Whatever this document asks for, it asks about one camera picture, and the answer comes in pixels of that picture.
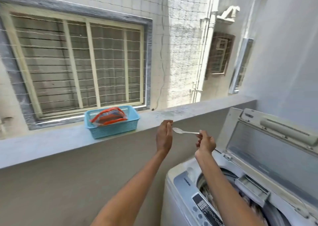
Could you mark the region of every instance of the washing machine drum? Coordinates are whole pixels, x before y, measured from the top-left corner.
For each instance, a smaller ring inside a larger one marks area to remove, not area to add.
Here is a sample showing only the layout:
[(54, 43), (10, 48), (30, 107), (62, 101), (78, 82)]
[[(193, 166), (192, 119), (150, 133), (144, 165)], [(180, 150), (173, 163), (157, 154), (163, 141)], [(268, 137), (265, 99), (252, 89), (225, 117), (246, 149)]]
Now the washing machine drum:
[[(234, 183), (235, 179), (237, 178), (235, 174), (223, 168), (221, 168), (221, 170), (230, 184), (232, 184), (243, 200), (247, 203), (247, 205), (261, 219), (261, 221), (264, 222), (265, 226), (291, 226), (287, 218), (273, 205), (267, 202), (262, 208), (260, 205), (253, 202), (247, 195), (245, 195)], [(216, 204), (213, 201), (211, 193), (209, 192), (209, 187), (203, 174), (201, 174), (201, 176), (198, 178), (197, 187), (210, 202), (210, 204), (217, 210)]]

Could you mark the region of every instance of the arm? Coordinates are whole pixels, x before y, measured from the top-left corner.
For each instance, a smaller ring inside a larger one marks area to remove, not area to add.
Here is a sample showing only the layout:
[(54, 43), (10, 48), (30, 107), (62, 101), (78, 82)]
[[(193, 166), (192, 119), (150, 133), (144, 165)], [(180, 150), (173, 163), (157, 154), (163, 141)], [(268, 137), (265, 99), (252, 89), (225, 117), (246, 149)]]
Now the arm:
[(91, 226), (133, 225), (152, 181), (172, 145), (172, 120), (164, 120), (158, 128), (157, 153), (129, 182), (102, 208)]
[(225, 226), (264, 226), (251, 208), (244, 202), (237, 191), (223, 175), (212, 156), (216, 144), (213, 137), (201, 131), (196, 143), (198, 150), (195, 157), (200, 165), (213, 200)]

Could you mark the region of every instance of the hand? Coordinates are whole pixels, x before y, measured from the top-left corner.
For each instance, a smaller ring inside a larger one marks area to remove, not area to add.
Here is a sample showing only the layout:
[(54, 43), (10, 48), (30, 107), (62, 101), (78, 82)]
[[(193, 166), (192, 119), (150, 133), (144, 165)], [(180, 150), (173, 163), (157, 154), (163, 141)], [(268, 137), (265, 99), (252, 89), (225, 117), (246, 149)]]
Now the hand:
[(198, 151), (208, 152), (211, 154), (213, 150), (216, 148), (216, 144), (214, 138), (209, 136), (206, 131), (200, 131), (200, 134), (197, 135), (198, 142), (196, 143)]
[(172, 146), (172, 126), (173, 120), (164, 120), (157, 130), (156, 143), (157, 152), (164, 152), (165, 155), (171, 149)]

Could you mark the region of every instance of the washing machine lid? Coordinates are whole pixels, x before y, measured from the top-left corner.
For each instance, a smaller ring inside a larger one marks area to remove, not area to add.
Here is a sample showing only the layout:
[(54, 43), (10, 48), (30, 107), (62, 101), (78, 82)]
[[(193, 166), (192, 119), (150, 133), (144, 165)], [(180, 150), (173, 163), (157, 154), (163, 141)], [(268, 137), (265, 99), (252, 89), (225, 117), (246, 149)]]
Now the washing machine lid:
[(254, 194), (254, 201), (261, 205), (274, 192), (318, 222), (317, 145), (317, 132), (273, 115), (230, 108), (216, 150), (248, 174), (236, 184)]

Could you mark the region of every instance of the forearm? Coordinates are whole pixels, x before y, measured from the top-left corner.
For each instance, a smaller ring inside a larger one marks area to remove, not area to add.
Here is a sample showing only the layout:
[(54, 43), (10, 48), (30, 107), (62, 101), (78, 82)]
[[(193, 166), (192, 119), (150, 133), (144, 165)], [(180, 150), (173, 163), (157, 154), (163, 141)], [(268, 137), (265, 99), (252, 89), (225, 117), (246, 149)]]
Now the forearm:
[(102, 208), (92, 226), (133, 225), (151, 183), (166, 154), (155, 156)]
[(196, 159), (209, 186), (225, 226), (263, 226), (225, 178), (211, 153), (197, 151)]

